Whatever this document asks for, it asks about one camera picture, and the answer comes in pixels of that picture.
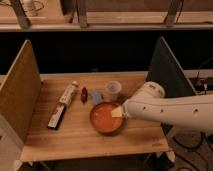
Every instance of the bowl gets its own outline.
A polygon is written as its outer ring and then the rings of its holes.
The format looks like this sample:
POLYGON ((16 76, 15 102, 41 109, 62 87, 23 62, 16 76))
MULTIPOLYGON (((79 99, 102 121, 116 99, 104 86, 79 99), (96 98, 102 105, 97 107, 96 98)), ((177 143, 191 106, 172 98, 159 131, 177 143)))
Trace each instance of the bowl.
POLYGON ((121 127, 123 118, 111 115, 111 111, 117 107, 118 105, 110 102, 102 102, 93 107, 90 112, 90 122, 96 131, 112 133, 121 127))

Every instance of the dark background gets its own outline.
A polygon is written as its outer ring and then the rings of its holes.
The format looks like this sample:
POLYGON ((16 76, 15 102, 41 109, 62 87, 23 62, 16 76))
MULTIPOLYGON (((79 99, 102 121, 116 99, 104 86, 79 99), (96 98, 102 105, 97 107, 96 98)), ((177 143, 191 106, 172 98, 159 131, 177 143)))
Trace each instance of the dark background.
MULTIPOLYGON (((6 74, 25 39, 40 73, 148 70, 155 43, 164 36, 183 69, 213 56, 213 31, 0 33, 0 74, 6 74)), ((213 61, 203 66, 213 68, 213 61)))

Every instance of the small red object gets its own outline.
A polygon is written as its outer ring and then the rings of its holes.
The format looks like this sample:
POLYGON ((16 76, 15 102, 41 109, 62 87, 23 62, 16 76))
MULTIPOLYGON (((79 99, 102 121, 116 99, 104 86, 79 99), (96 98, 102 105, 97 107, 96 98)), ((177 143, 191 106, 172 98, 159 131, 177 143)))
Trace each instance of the small red object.
POLYGON ((88 97, 87 89, 83 87, 81 91, 81 101, 85 103, 87 101, 87 97, 88 97))

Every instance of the white cup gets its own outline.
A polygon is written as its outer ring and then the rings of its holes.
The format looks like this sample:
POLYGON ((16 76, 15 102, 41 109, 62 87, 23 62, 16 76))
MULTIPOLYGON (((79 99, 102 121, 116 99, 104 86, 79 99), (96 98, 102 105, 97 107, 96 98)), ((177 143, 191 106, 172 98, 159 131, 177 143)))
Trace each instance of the white cup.
POLYGON ((122 89, 122 86, 118 81, 109 81, 106 83, 105 89, 108 94, 109 101, 115 102, 122 89))

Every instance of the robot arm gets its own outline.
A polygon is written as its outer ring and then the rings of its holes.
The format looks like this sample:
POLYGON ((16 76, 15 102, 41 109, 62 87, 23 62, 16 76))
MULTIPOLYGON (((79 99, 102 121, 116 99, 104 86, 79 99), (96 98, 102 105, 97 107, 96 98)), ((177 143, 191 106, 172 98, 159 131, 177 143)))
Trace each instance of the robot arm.
POLYGON ((164 89, 159 84, 146 82, 122 105, 123 115, 213 132, 213 95, 164 96, 164 89))

